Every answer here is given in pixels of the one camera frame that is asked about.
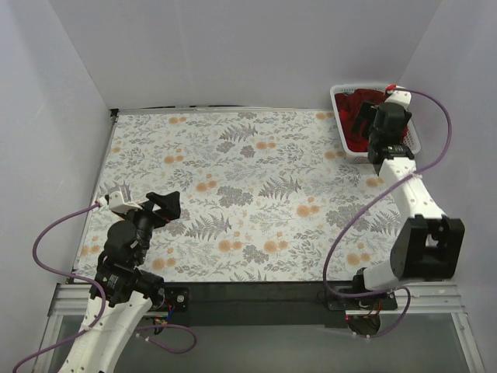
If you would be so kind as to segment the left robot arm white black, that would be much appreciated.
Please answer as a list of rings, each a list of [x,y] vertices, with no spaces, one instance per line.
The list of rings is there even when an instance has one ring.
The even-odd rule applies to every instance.
[[[145,313],[164,305],[164,280],[141,269],[154,230],[181,215],[178,191],[147,193],[142,203],[121,192],[105,196],[119,217],[106,234],[91,286],[80,335],[61,366],[62,372],[111,372]]]

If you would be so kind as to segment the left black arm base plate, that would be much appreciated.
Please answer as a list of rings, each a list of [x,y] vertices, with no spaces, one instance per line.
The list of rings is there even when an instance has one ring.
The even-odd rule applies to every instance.
[[[186,312],[189,308],[189,289],[185,287],[163,287],[152,296],[148,312],[168,315],[170,312]]]

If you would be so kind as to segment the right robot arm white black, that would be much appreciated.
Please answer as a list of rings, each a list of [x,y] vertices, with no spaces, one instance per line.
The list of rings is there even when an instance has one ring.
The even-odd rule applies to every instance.
[[[416,281],[449,280],[457,269],[465,227],[436,204],[416,172],[415,157],[403,142],[411,116],[401,104],[385,101],[372,107],[367,119],[368,159],[393,189],[403,226],[388,259],[353,277],[351,298],[361,309],[372,307],[380,292]]]

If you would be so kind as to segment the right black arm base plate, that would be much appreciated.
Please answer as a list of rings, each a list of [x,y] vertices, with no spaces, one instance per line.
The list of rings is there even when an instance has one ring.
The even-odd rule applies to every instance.
[[[334,293],[331,293],[329,290],[326,290],[325,299],[327,301],[328,308],[332,311],[353,310],[369,312],[374,310],[376,312],[378,309],[381,311],[393,311],[398,308],[395,296],[389,294],[362,298],[347,298],[343,296],[339,297]]]

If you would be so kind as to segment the dark red t shirt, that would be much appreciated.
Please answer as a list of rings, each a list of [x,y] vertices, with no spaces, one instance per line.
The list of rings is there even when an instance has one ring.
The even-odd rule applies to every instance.
[[[345,131],[347,145],[354,152],[366,152],[368,139],[365,138],[363,134],[353,134],[351,132],[351,127],[363,101],[371,101],[380,104],[385,101],[385,94],[375,90],[358,89],[352,94],[346,95],[340,93],[335,97],[337,99],[339,118],[342,120],[342,127]]]

